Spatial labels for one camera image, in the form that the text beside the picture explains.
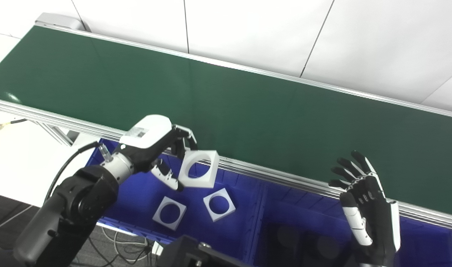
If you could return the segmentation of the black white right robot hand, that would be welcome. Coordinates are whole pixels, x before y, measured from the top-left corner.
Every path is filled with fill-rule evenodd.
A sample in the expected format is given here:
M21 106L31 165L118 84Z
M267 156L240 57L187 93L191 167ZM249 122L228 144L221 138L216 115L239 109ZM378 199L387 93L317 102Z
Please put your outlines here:
M360 267L392 267L401 246L399 204L385 196L370 161L358 151L353 160L338 158L332 172L341 179L328 186L340 188L339 200L354 237L354 257Z

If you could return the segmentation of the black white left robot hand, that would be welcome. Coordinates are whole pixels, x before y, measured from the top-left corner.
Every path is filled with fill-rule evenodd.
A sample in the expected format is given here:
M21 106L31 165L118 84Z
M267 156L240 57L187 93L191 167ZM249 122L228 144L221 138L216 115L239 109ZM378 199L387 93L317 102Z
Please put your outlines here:
M170 189L181 192L183 184L160 157L168 148L183 159L187 149L197 150L198 145L189 128L173 124L163 115L147 115L121 137L116 152L129 161L132 174L151 172Z

